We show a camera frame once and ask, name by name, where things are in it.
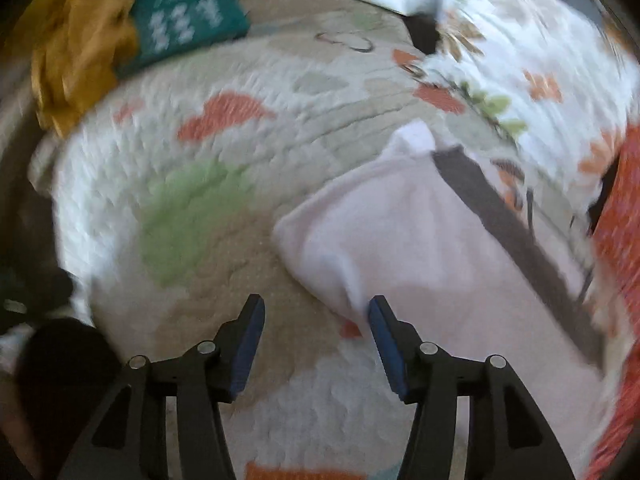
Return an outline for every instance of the floral pillow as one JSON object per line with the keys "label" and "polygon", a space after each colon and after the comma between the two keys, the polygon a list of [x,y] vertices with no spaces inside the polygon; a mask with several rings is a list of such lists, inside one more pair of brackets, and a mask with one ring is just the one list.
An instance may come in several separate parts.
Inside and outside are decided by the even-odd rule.
{"label": "floral pillow", "polygon": [[561,0],[446,0],[439,30],[418,78],[457,89],[586,211],[640,123],[636,60]]}

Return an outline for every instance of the red fabric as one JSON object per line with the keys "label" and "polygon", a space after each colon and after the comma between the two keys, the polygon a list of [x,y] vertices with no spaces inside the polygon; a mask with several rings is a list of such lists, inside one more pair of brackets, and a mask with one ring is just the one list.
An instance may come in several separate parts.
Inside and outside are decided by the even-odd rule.
{"label": "red fabric", "polygon": [[640,127],[626,132],[616,181],[593,236],[598,256],[614,271],[636,332],[626,362],[616,413],[591,461],[587,478],[597,480],[640,418]]}

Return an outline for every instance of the mustard yellow fabric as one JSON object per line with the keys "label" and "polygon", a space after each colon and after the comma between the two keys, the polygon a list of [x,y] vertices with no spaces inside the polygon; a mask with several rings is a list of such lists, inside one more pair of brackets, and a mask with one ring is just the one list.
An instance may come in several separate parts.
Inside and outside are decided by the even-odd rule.
{"label": "mustard yellow fabric", "polygon": [[133,57],[135,0],[33,0],[3,55],[32,50],[31,83],[43,128],[66,137],[117,85],[113,66]]}

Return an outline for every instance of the bed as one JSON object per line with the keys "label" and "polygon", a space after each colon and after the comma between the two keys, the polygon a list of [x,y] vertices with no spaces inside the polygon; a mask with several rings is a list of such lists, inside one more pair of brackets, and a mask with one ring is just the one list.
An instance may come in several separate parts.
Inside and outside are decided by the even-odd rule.
{"label": "bed", "polygon": [[[465,43],[445,31],[449,49],[425,60],[397,16],[366,4],[242,4],[254,23],[246,40],[124,82],[60,149],[52,189],[58,256],[75,276],[79,315],[123,359],[158,360],[215,334],[259,292],[268,320],[254,370],[222,413],[236,474],[394,478],[413,409],[388,388],[371,341],[286,271],[271,231],[420,119],[494,161],[488,167],[507,205],[523,221],[535,211],[546,226],[540,232],[561,240],[562,254],[549,258],[570,267],[562,267],[567,287],[602,342],[598,355],[582,352],[602,374],[601,413],[566,450],[583,474],[612,414],[632,331],[591,254],[577,211],[584,196],[574,200],[570,186],[504,135],[505,124],[521,133],[523,120],[499,117],[504,100],[479,99],[488,92],[481,81],[455,78],[474,50],[469,35]],[[441,79],[425,78],[430,63]],[[584,336],[562,330],[574,343]],[[460,438],[454,478],[462,477],[463,447]],[[175,450],[170,459],[179,478]]]}

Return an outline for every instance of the gray patch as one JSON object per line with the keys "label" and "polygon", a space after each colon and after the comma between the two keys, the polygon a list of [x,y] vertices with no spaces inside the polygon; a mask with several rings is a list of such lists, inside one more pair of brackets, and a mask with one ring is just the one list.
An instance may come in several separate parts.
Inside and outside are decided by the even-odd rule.
{"label": "gray patch", "polygon": [[349,86],[344,79],[320,72],[306,72],[293,83],[293,90],[302,94],[318,95],[325,92],[340,90]]}
{"label": "gray patch", "polygon": [[443,180],[478,215],[487,232],[507,251],[577,349],[589,363],[602,369],[603,335],[591,325],[590,316],[580,303],[569,297],[554,266],[487,182],[480,167],[460,147],[433,153],[433,161]]}

